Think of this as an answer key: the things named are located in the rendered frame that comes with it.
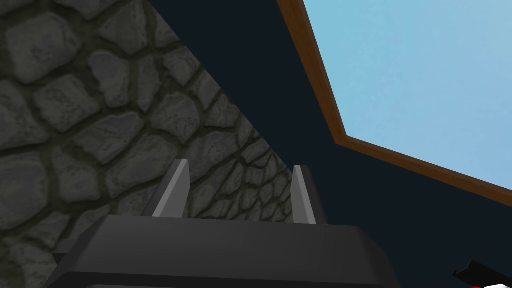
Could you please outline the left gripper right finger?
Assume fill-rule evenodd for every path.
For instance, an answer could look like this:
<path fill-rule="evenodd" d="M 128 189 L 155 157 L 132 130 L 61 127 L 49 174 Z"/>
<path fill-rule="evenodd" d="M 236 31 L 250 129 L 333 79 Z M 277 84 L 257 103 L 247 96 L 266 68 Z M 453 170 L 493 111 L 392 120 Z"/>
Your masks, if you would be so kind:
<path fill-rule="evenodd" d="M 311 169 L 306 165 L 293 167 L 290 196 L 295 224 L 328 223 Z"/>

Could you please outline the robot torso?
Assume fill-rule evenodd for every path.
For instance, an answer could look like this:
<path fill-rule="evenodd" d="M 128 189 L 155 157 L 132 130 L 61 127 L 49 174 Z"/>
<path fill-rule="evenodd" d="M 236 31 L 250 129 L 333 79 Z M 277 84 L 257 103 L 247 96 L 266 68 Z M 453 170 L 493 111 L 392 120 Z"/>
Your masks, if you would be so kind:
<path fill-rule="evenodd" d="M 512 288 L 512 278 L 473 259 L 467 268 L 454 270 L 452 276 L 473 288 Z"/>

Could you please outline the brown framed window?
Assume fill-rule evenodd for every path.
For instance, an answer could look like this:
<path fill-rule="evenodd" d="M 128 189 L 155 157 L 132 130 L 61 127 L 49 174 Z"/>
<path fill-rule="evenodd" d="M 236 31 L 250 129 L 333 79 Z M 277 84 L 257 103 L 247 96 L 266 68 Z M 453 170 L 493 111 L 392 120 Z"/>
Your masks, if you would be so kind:
<path fill-rule="evenodd" d="M 512 0 L 277 0 L 334 142 L 512 207 Z"/>

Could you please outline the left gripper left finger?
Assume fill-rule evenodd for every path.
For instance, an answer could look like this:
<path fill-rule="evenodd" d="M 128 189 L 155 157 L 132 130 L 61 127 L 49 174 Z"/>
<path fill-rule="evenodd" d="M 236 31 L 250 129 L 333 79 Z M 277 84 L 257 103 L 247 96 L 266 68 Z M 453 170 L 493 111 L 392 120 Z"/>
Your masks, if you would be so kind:
<path fill-rule="evenodd" d="M 182 218 L 189 192 L 189 161 L 176 159 L 152 194 L 142 217 Z"/>

